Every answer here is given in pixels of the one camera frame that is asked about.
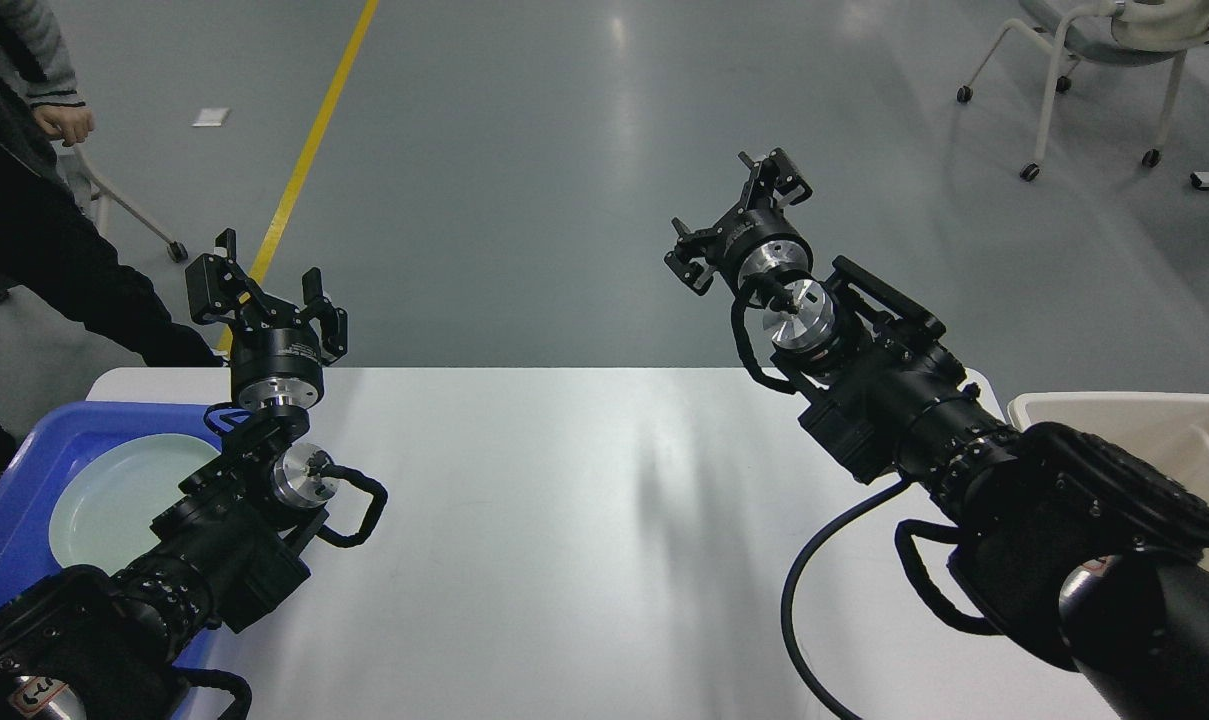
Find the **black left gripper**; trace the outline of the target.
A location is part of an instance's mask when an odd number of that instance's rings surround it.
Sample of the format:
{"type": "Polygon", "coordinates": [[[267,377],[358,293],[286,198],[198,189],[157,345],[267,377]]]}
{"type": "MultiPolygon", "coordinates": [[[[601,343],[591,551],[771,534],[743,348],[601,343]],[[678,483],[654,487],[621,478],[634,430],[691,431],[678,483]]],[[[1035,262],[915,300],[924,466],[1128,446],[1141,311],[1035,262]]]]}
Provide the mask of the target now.
{"type": "Polygon", "coordinates": [[[233,329],[229,354],[232,401],[241,410],[297,406],[311,410],[324,397],[322,365],[348,352],[348,313],[322,288],[322,271],[312,266],[302,279],[303,329],[264,329],[265,300],[237,259],[237,232],[224,230],[214,250],[185,269],[189,314],[197,325],[222,323],[233,329]]]}

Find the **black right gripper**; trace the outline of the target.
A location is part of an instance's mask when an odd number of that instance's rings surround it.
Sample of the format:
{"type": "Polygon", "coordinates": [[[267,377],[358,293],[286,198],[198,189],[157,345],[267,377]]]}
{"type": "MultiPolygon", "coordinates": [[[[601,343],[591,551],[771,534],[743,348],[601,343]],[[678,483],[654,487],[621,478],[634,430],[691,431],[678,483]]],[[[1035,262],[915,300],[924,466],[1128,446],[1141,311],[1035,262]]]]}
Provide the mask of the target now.
{"type": "Polygon", "coordinates": [[[810,199],[814,188],[808,179],[783,149],[759,158],[741,151],[737,159],[750,169],[737,211],[728,211],[700,231],[692,231],[679,217],[671,220],[677,240],[664,263],[698,296],[708,294],[715,278],[740,294],[750,275],[812,269],[809,242],[781,210],[810,199]]]}

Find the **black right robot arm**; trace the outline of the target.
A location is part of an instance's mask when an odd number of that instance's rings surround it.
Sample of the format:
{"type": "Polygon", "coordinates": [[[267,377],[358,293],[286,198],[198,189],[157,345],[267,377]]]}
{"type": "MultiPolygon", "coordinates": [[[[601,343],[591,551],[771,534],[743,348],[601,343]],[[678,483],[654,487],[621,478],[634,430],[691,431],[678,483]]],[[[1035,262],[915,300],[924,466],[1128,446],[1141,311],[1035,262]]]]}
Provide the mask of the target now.
{"type": "Polygon", "coordinates": [[[901,521],[895,547],[943,625],[1080,673],[1120,718],[1209,719],[1208,503],[1107,439],[988,413],[930,310],[845,256],[815,278],[783,215],[812,194],[789,156],[741,159],[735,204],[708,228],[673,220],[665,265],[698,295],[723,278],[737,360],[760,387],[805,397],[799,424],[854,480],[898,478],[828,521],[783,579],[802,683],[854,716],[802,654],[796,591],[838,530],[920,486],[945,524],[901,521]]]}

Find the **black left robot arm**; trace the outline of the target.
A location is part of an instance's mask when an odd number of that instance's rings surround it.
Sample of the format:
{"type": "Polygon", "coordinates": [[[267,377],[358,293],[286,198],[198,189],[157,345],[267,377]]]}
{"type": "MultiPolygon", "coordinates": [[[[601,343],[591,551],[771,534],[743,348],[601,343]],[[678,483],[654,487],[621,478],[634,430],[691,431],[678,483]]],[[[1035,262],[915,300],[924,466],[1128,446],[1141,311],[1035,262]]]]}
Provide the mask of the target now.
{"type": "Polygon", "coordinates": [[[222,323],[232,397],[208,406],[220,454],[183,480],[151,523],[156,546],[106,573],[79,564],[0,606],[0,719],[169,719],[191,689],[229,693],[243,719],[251,689],[229,670],[178,664],[202,631],[243,632],[310,577],[313,539],[366,542],[388,492],[303,442],[324,396],[322,370],[347,352],[348,317],[303,273],[302,304],[258,286],[237,234],[185,271],[193,323],[222,323]]]}

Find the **person's bare hand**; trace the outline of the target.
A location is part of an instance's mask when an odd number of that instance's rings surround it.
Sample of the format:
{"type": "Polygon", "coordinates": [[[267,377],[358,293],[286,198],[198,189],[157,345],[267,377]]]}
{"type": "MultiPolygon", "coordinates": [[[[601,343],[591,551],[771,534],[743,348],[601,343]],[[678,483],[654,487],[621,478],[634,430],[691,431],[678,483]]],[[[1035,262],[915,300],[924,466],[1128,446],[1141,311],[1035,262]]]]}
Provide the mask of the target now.
{"type": "Polygon", "coordinates": [[[63,143],[64,147],[86,143],[96,130],[96,114],[87,105],[40,105],[31,109],[34,122],[50,140],[63,143]]]}

